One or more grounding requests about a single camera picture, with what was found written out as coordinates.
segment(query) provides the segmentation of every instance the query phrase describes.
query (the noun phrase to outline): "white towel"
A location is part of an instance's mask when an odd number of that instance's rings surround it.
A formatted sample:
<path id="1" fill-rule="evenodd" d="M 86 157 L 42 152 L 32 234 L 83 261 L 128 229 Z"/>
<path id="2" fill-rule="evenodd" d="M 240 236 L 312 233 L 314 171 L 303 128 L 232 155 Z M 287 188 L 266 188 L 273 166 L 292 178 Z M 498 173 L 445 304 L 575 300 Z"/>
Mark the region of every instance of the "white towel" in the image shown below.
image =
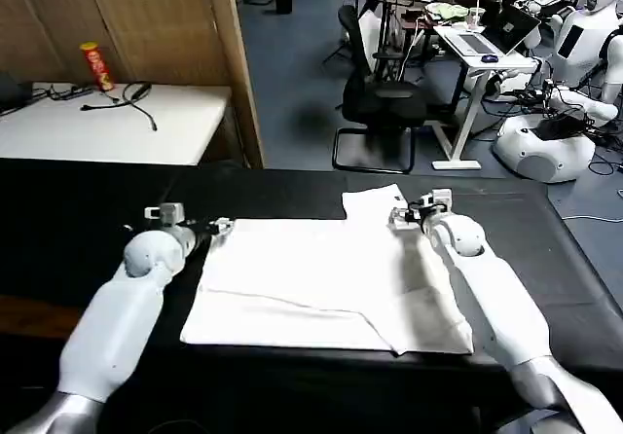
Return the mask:
<path id="1" fill-rule="evenodd" d="M 343 203 L 346 221 L 237 220 L 210 248 L 181 340 L 470 352 L 441 259 L 419 230 L 387 227 L 398 187 Z"/>

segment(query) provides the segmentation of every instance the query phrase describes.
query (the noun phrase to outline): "office chair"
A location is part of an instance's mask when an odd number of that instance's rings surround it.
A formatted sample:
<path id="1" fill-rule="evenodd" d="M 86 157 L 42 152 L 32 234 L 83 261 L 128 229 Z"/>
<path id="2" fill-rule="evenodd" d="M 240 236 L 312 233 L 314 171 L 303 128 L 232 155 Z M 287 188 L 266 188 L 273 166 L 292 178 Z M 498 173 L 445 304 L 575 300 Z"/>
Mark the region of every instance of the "office chair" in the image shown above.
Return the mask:
<path id="1" fill-rule="evenodd" d="M 332 163 L 335 168 L 372 173 L 409 173 L 415 162 L 415 127 L 426 120 L 426 99 L 422 92 L 408 82 L 375 82 L 366 59 L 357 12 L 353 6 L 340 8 L 338 19 L 348 32 L 354 70 L 344 87 L 342 116 L 366 128 L 342 127 L 335 134 Z M 381 62 L 401 61 L 403 54 L 375 53 Z M 401 136 L 410 130 L 409 166 L 405 169 L 383 169 L 338 163 L 338 149 L 342 134 L 379 134 L 397 132 Z"/>

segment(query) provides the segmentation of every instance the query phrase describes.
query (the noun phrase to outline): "white humanoid robot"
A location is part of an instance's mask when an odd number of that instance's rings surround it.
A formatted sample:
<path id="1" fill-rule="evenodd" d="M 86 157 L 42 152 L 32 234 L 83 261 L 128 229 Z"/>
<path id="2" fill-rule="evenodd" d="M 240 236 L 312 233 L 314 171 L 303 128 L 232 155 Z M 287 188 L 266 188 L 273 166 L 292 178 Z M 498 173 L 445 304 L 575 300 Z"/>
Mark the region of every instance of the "white humanoid robot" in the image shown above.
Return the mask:
<path id="1" fill-rule="evenodd" d="M 538 13 L 557 1 L 527 0 L 524 6 Z M 565 8 L 550 21 L 555 45 L 540 73 L 551 74 L 543 101 L 558 114 L 517 116 L 504 122 L 493 148 L 513 171 L 557 183 L 576 179 L 593 159 L 595 144 L 584 132 L 616 118 L 618 109 L 613 103 L 623 84 L 623 35 L 619 34 L 617 1 L 587 0 L 586 9 Z M 607 68 L 600 100 L 573 90 L 603 59 Z"/>
<path id="2" fill-rule="evenodd" d="M 623 422 L 603 394 L 556 362 L 545 318 L 515 272 L 495 255 L 482 227 L 452 212 L 452 192 L 434 190 L 413 203 L 416 209 L 392 210 L 389 226 L 422 228 L 448 268 L 474 342 L 508 371 L 533 407 L 566 415 L 538 423 L 533 432 L 623 433 Z M 207 230 L 182 223 L 181 204 L 159 210 L 165 227 L 128 244 L 119 269 L 97 291 L 69 338 L 55 395 L 8 434 L 93 434 L 106 400 L 136 368 L 160 314 L 163 289 L 183 269 L 197 232 L 220 235 L 234 226 L 226 219 Z"/>

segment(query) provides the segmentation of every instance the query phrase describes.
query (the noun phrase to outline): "white desk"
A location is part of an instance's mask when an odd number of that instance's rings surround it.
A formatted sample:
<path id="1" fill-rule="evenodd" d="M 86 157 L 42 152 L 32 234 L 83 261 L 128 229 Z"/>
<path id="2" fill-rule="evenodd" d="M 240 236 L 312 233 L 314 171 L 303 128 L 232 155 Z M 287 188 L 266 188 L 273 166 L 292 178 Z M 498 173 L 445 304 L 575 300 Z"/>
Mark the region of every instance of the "white desk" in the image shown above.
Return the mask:
<path id="1" fill-rule="evenodd" d="M 117 85 L 110 94 L 121 96 L 124 86 Z M 68 86 L 55 84 L 55 89 Z M 67 101 L 46 98 L 0 117 L 0 158 L 197 164 L 222 122 L 228 144 L 238 142 L 230 96 L 227 87 L 154 85 L 137 105 L 154 117 L 158 131 L 131 106 L 80 111 L 85 104 L 111 104 L 98 92 Z"/>
<path id="2" fill-rule="evenodd" d="M 452 27 L 437 26 L 434 27 L 434 30 L 435 33 L 437 33 L 437 35 L 439 35 L 439 37 L 457 53 L 463 64 L 467 66 L 467 77 L 478 76 L 478 79 L 476 80 L 474 89 L 469 97 L 467 108 L 465 109 L 462 121 L 459 123 L 458 133 L 453 142 L 450 142 L 444 132 L 442 127 L 443 123 L 439 121 L 430 121 L 426 123 L 428 126 L 433 128 L 435 136 L 448 158 L 447 160 L 433 162 L 432 166 L 435 169 L 480 169 L 481 166 L 477 161 L 462 160 L 460 155 L 463 151 L 463 147 L 465 146 L 465 142 L 467 141 L 469 131 L 474 123 L 474 118 L 476 117 L 476 114 L 478 114 L 480 103 L 483 99 L 483 95 L 485 94 L 485 85 L 487 84 L 487 81 L 489 81 L 491 73 L 493 71 L 504 71 L 509 69 L 533 72 L 536 68 L 536 63 L 534 59 L 524 57 L 516 52 L 513 52 L 508 56 L 501 57 L 498 62 L 486 63 L 481 61 L 480 56 L 462 55 L 458 49 L 446 39 L 449 31 L 456 33 Z"/>

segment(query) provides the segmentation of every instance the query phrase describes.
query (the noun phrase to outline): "pringles can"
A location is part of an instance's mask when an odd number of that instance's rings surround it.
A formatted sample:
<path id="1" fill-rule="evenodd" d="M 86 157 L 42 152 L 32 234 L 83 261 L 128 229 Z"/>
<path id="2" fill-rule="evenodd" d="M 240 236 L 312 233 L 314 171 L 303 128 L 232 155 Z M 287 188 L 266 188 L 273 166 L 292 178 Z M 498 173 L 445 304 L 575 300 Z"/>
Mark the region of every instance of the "pringles can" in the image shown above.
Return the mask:
<path id="1" fill-rule="evenodd" d="M 110 71 L 104 62 L 104 58 L 101 55 L 101 51 L 99 50 L 97 43 L 83 43 L 80 46 L 80 49 L 85 54 L 85 58 L 87 59 L 87 63 L 91 68 L 91 72 L 95 77 L 95 81 L 97 82 L 99 89 L 102 91 L 109 91 L 115 88 L 115 84 L 110 78 Z"/>

